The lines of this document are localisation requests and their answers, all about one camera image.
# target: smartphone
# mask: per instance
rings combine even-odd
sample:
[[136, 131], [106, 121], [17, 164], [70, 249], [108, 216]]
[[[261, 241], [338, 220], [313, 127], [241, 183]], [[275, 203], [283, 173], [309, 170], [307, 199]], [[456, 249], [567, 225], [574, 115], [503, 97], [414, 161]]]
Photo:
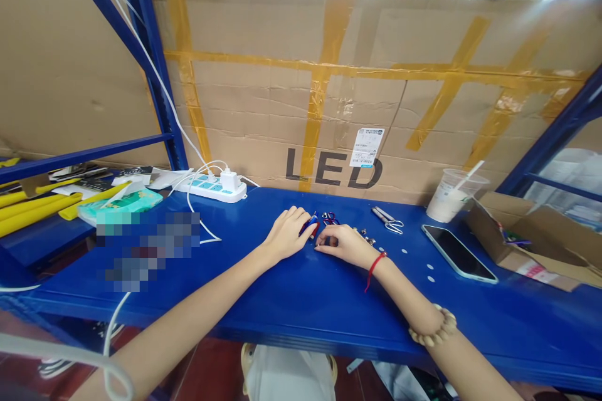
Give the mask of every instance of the smartphone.
[[426, 224], [422, 226], [422, 230], [460, 276], [486, 283], [498, 283], [494, 273], [449, 230]]

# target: open cardboard box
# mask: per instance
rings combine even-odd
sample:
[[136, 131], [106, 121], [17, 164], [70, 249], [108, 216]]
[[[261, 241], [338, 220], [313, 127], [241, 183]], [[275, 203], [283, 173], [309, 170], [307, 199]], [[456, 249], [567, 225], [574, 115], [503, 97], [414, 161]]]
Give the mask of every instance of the open cardboard box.
[[[498, 266], [572, 291], [580, 284], [602, 288], [602, 236], [558, 213], [517, 197], [488, 192], [466, 223]], [[530, 251], [506, 244], [496, 223], [524, 239]]]

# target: red string bracelet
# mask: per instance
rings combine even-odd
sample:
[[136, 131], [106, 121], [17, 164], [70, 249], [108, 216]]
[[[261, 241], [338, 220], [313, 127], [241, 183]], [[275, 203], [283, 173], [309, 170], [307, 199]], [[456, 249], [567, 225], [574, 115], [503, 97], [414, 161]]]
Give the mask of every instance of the red string bracelet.
[[376, 260], [374, 260], [374, 263], [372, 263], [372, 266], [370, 267], [370, 271], [368, 271], [368, 284], [366, 285], [366, 289], [364, 290], [364, 293], [367, 293], [368, 291], [368, 287], [370, 287], [370, 279], [372, 279], [372, 273], [374, 272], [374, 268], [376, 267], [376, 264], [378, 262], [380, 262], [380, 260], [382, 258], [385, 258], [387, 256], [387, 253], [385, 251], [381, 252], [381, 254], [376, 258]]

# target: hand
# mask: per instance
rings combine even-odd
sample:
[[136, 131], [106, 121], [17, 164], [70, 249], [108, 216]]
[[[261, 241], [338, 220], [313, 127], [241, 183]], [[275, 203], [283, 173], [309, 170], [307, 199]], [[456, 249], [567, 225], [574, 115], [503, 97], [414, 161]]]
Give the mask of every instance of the hand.
[[[325, 245], [327, 237], [330, 237], [330, 246]], [[315, 243], [316, 251], [330, 254], [364, 269], [369, 269], [380, 255], [357, 230], [347, 225], [326, 226]]]
[[273, 264], [301, 250], [311, 233], [318, 226], [318, 224], [312, 224], [299, 236], [301, 228], [311, 217], [308, 212], [295, 206], [284, 210], [278, 216], [268, 237], [260, 246], [273, 257]]

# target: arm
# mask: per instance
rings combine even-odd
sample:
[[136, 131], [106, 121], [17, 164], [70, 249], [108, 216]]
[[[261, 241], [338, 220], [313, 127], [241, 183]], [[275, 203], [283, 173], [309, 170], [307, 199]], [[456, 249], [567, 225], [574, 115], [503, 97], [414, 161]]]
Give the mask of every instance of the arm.
[[[259, 276], [303, 247], [315, 229], [315, 225], [308, 227], [299, 236], [309, 218], [302, 208], [283, 211], [259, 247], [181, 301], [111, 358], [132, 379], [134, 399], [145, 400]], [[118, 383], [112, 386], [124, 394]], [[96, 371], [71, 399], [107, 400], [103, 372]]]
[[[326, 237], [331, 245], [326, 246]], [[369, 269], [379, 251], [349, 226], [327, 226], [316, 240], [316, 250]], [[412, 285], [392, 260], [382, 259], [373, 275], [389, 293], [409, 325], [421, 335], [437, 332], [443, 315]], [[447, 340], [427, 347], [439, 369], [465, 401], [519, 401], [522, 398], [458, 330]]]

